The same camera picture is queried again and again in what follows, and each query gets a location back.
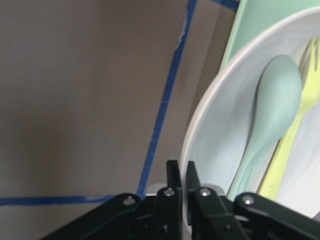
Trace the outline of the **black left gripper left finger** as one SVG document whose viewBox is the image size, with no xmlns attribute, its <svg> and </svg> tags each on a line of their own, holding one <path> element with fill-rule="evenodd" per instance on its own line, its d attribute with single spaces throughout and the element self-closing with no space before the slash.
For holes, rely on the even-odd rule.
<svg viewBox="0 0 320 240">
<path fill-rule="evenodd" d="M 44 237 L 46 240 L 180 240 L 182 183 L 166 162 L 167 186 L 141 199 L 122 193 Z"/>
</svg>

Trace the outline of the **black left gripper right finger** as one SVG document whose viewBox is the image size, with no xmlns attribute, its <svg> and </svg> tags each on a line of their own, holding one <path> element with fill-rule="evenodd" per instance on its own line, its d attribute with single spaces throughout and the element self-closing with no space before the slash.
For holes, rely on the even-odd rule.
<svg viewBox="0 0 320 240">
<path fill-rule="evenodd" d="M 195 163 L 185 175 L 187 224 L 194 240 L 318 240 L 319 222 L 255 193 L 234 201 L 201 186 Z"/>
</svg>

